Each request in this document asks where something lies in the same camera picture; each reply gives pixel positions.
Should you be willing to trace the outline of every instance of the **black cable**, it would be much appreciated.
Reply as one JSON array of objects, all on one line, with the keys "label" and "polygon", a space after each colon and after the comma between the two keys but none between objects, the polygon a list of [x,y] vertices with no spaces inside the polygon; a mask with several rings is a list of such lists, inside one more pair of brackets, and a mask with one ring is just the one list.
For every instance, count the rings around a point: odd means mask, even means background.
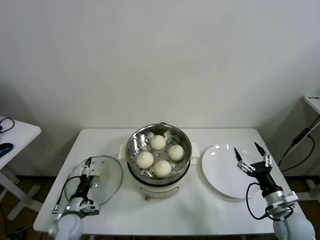
[{"label": "black cable", "polygon": [[318,121],[319,118],[320,118],[320,115],[313,121],[309,129],[311,129],[315,125],[315,123]]},{"label": "black cable", "polygon": [[[9,127],[8,129],[4,130],[4,131],[1,131],[1,130],[2,130],[2,128],[3,128],[3,127],[1,126],[1,123],[2,123],[4,120],[10,120],[10,121],[12,122],[12,126],[11,126],[11,127]],[[15,126],[15,124],[16,124],[15,120],[13,120],[13,119],[12,119],[12,118],[10,118],[10,117],[5,117],[5,118],[1,119],[1,120],[0,120],[0,134],[3,134],[3,133],[5,133],[5,132],[7,132],[7,131],[9,131],[9,130],[13,129],[13,128],[14,128],[14,126]]]},{"label": "black cable", "polygon": [[[290,208],[290,212],[284,216],[283,219],[287,219],[288,217],[290,217],[293,213],[294,213],[294,209],[292,206],[288,206]],[[265,213],[267,214],[267,217],[275,222],[279,222],[282,221],[281,218],[273,218],[272,216],[270,216],[270,214],[267,213],[267,208],[265,209]]]},{"label": "black cable", "polygon": [[[85,203],[90,202],[91,204],[94,203],[94,201],[92,201],[91,199],[86,198],[86,199],[84,199],[84,200],[82,200],[82,201],[80,202],[79,207],[81,207],[81,205],[82,205],[84,202],[85,202]],[[81,212],[83,215],[88,216],[88,213],[82,211],[82,209],[80,209],[80,212]]]},{"label": "black cable", "polygon": [[0,205],[2,217],[3,217],[3,222],[4,222],[4,232],[5,232],[5,239],[8,238],[8,230],[7,230],[7,222],[6,222],[6,216],[4,213],[4,210],[2,209],[2,206]]},{"label": "black cable", "polygon": [[292,144],[289,146],[289,148],[285,151],[285,153],[284,153],[283,156],[281,157],[281,160],[280,160],[280,162],[279,162],[279,164],[278,164],[278,167],[280,167],[280,164],[282,163],[283,158],[287,155],[287,153],[289,152],[289,150],[290,150],[293,146],[294,146],[294,144],[292,143]]},{"label": "black cable", "polygon": [[293,168],[295,168],[295,167],[298,167],[299,165],[303,164],[303,163],[311,156],[311,154],[313,153],[313,151],[314,151],[314,149],[315,149],[315,147],[316,147],[316,143],[315,143],[314,138],[313,138],[311,135],[307,135],[306,137],[307,137],[307,138],[310,138],[310,139],[312,140],[313,146],[312,146],[312,149],[311,149],[310,153],[308,154],[308,156],[305,157],[305,159],[303,159],[303,160],[302,160],[301,162],[299,162],[298,164],[296,164],[296,165],[294,165],[294,166],[292,166],[292,167],[289,167],[289,168],[286,169],[286,170],[281,171],[282,173],[284,173],[284,172],[286,172],[286,171],[288,171],[288,170],[291,170],[291,169],[293,169]]},{"label": "black cable", "polygon": [[246,193],[245,193],[246,206],[247,206],[247,208],[248,208],[248,210],[249,210],[249,213],[251,214],[251,216],[252,216],[255,220],[265,219],[266,217],[268,217],[268,214],[267,214],[267,213],[265,213],[265,214],[262,215],[261,217],[256,217],[256,216],[252,213],[252,211],[251,211],[251,209],[250,209],[249,201],[248,201],[248,194],[249,194],[250,187],[251,187],[252,185],[258,185],[258,186],[260,186],[260,184],[259,184],[259,183],[256,183],[256,182],[252,182],[252,183],[249,184],[248,188],[246,189]]},{"label": "black cable", "polygon": [[295,138],[294,140],[292,141],[291,145],[289,146],[289,148],[285,151],[285,153],[283,154],[279,164],[278,164],[278,167],[280,167],[280,164],[282,163],[283,161],[283,158],[287,155],[287,153],[289,152],[289,150],[296,144],[298,144],[311,130],[311,128],[316,124],[316,122],[318,121],[318,119],[320,118],[320,115],[318,115],[316,117],[316,119],[313,121],[313,123],[310,125],[310,127],[308,128],[305,128],[304,130],[302,130],[302,132],[300,132]]},{"label": "black cable", "polygon": [[62,190],[61,190],[61,193],[60,193],[60,196],[58,198],[58,201],[56,201],[56,205],[59,205],[60,201],[61,201],[61,198],[62,198],[62,194],[64,193],[64,189],[67,185],[67,183],[71,180],[71,179],[75,179],[75,178],[80,178],[80,176],[73,176],[73,177],[70,177],[67,181],[65,181],[63,187],[62,187]]}]

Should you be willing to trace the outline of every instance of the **floor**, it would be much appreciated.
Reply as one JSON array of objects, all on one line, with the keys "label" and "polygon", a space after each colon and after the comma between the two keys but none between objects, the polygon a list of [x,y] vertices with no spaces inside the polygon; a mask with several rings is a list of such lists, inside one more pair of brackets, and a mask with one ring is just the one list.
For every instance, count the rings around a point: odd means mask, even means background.
[{"label": "floor", "polygon": [[[19,187],[27,192],[34,184],[40,184],[41,189],[35,195],[34,199],[43,202],[46,199],[46,196],[53,184],[53,179],[22,179],[19,183]],[[307,185],[302,180],[288,180],[288,183],[291,189],[295,192],[306,192],[308,191]],[[10,211],[16,206],[19,200],[13,196],[11,193],[7,193],[4,199],[1,202],[5,216],[7,216]],[[312,222],[315,230],[316,236],[320,236],[320,206],[316,201],[304,201],[299,203],[302,210],[304,211],[306,217]],[[25,208],[21,214],[14,221],[6,220],[7,231],[8,233],[14,232],[18,229],[23,229],[27,226],[32,226],[37,213],[29,208]],[[0,240],[4,239],[5,229],[4,229],[4,220],[0,216]],[[46,233],[41,235],[39,232],[33,230],[32,227],[23,231],[19,235],[12,238],[15,240],[49,240],[49,237]],[[84,240],[88,240],[89,236],[84,236]],[[96,236],[96,240],[132,240],[130,236]],[[240,240],[240,236],[198,236],[198,237],[134,237],[135,240]],[[274,235],[263,235],[263,236],[247,236],[247,240],[276,240]]]}]

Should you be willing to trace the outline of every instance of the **steamed bun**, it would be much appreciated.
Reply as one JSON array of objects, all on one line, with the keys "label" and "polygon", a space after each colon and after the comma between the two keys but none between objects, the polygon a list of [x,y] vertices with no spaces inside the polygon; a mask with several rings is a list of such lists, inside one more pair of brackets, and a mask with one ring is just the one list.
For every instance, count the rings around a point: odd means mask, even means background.
[{"label": "steamed bun", "polygon": [[169,157],[173,161],[180,161],[184,159],[185,156],[185,150],[180,145],[174,145],[170,147],[169,151]]},{"label": "steamed bun", "polygon": [[155,150],[161,150],[166,146],[166,139],[161,135],[155,135],[151,139],[151,147]]},{"label": "steamed bun", "polygon": [[168,177],[171,173],[171,169],[170,163],[166,160],[158,161],[153,167],[154,174],[158,178]]},{"label": "steamed bun", "polygon": [[154,156],[148,151],[143,151],[136,158],[136,164],[141,169],[148,169],[154,164]]}]

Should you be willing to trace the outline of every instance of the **blue mouse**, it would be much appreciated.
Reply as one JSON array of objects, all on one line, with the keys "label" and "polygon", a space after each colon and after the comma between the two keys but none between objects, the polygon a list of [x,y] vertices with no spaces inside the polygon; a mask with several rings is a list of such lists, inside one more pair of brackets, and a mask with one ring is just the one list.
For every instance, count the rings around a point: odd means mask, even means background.
[{"label": "blue mouse", "polygon": [[12,143],[7,142],[0,144],[0,158],[10,152],[13,148],[14,145]]}]

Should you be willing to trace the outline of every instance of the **pot lid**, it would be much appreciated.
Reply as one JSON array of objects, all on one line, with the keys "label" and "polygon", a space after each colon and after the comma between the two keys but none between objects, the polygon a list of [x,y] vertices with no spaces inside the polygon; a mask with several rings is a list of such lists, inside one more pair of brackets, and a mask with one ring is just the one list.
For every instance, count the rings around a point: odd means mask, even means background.
[{"label": "pot lid", "polygon": [[[102,206],[118,191],[123,180],[123,169],[115,158],[111,156],[92,156],[90,175],[93,176],[92,186],[87,197]],[[80,176],[86,160],[78,164],[68,176],[68,179]],[[64,195],[68,201],[76,192],[80,183],[79,178],[71,179],[64,188]]]}]

